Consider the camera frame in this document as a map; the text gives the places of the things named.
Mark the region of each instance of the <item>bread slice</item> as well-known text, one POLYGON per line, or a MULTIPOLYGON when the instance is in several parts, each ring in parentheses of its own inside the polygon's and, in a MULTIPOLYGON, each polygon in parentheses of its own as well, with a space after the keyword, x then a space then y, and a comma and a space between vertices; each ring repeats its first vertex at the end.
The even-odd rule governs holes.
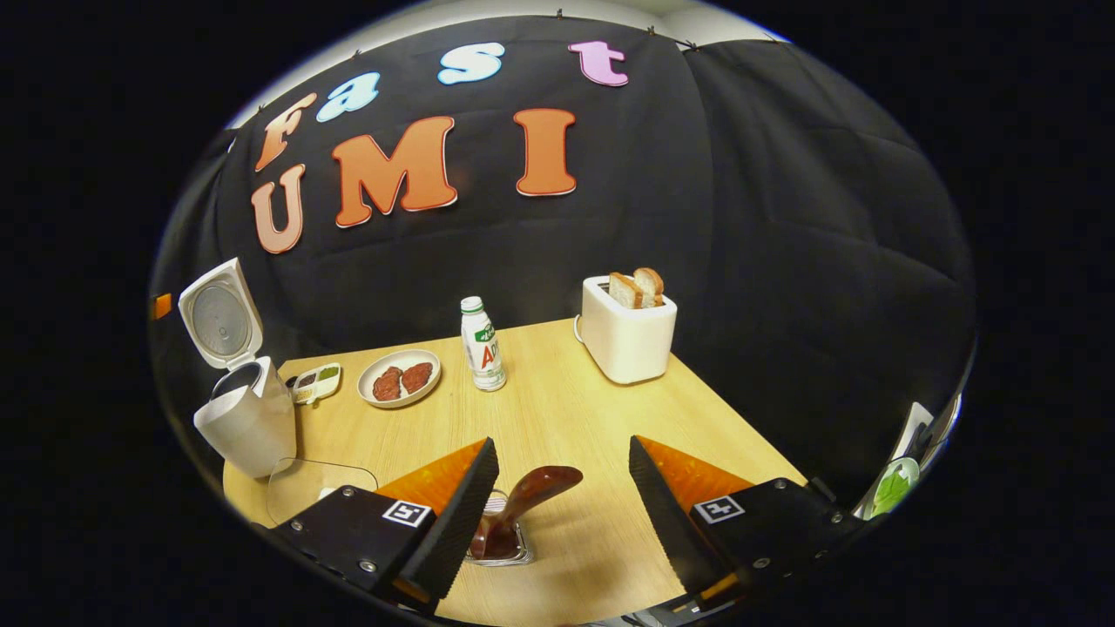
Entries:
POLYGON ((662 278, 650 268, 639 268, 634 271, 634 283, 642 292, 642 308, 661 307, 662 290, 666 288, 662 278))
POLYGON ((608 276, 608 295, 628 309, 642 309, 642 290, 634 281, 619 272, 608 276))

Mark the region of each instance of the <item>orange letter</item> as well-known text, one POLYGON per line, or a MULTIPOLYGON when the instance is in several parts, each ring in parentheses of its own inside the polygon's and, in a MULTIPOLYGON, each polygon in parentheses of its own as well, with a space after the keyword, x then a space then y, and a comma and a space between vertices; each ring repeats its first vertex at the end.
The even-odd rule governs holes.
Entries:
POLYGON ((526 173, 515 184, 524 196, 558 196, 576 189, 576 179, 565 171, 565 128, 576 122, 561 109, 526 109, 515 123, 526 136, 526 173))
POLYGON ((260 237, 263 250, 279 254, 294 248, 302 237, 302 193, 299 189, 306 166, 298 164, 279 177, 279 184, 287 190, 287 228, 275 229, 271 218, 271 192, 275 184, 268 183, 252 194, 252 206, 255 208, 255 233, 260 237))
POLYGON ((317 99, 317 94, 310 94, 294 103, 289 109, 279 114, 279 117, 272 119, 264 127, 263 131, 266 135, 263 136, 263 154, 260 155, 260 162, 255 164, 256 172, 266 167, 269 163, 274 161, 287 148, 287 142, 283 141, 282 136, 290 135, 298 128, 298 123, 302 119, 302 109, 312 105, 313 100, 317 99))
POLYGON ((452 117, 419 119, 403 133, 390 158, 370 135, 338 144, 333 148, 333 158, 341 164, 341 212, 337 214, 337 225, 347 229, 371 219, 371 208, 365 204, 361 190, 368 192, 380 213, 389 214, 404 176, 407 193, 399 201, 403 209, 425 211, 453 204, 457 191, 445 175, 445 136, 450 128, 452 117))

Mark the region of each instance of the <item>white toaster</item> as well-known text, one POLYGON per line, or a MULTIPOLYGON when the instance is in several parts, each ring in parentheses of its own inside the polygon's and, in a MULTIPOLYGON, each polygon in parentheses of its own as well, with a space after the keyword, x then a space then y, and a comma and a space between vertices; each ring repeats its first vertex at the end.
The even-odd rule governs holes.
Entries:
POLYGON ((608 295, 609 277, 581 283, 580 330, 573 332, 609 379, 619 384, 666 374, 678 306, 667 297, 650 309, 628 309, 608 295))

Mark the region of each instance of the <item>brown spoon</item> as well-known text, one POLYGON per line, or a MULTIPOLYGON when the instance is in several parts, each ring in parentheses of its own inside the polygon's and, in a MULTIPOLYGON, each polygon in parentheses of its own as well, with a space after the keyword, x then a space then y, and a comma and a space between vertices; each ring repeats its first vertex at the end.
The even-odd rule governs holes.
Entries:
POLYGON ((518 480, 503 511, 484 514, 468 552, 476 560, 511 559, 518 552, 515 521, 536 505, 581 483, 584 475, 573 466, 541 466, 518 480))

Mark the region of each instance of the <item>steak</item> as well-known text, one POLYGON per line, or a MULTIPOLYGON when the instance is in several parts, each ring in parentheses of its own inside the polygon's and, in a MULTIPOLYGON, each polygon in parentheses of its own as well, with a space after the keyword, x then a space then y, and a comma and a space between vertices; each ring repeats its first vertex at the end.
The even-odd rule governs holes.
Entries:
POLYGON ((380 375, 376 383, 371 386, 371 395, 376 397, 377 401, 395 401, 403 393, 399 392, 399 377, 403 376, 403 370, 395 366, 387 368, 387 372, 380 375))
POLYGON ((403 373, 403 387, 407 388, 407 394, 414 394, 429 380, 429 375, 434 372, 434 365, 423 361, 407 368, 403 373))

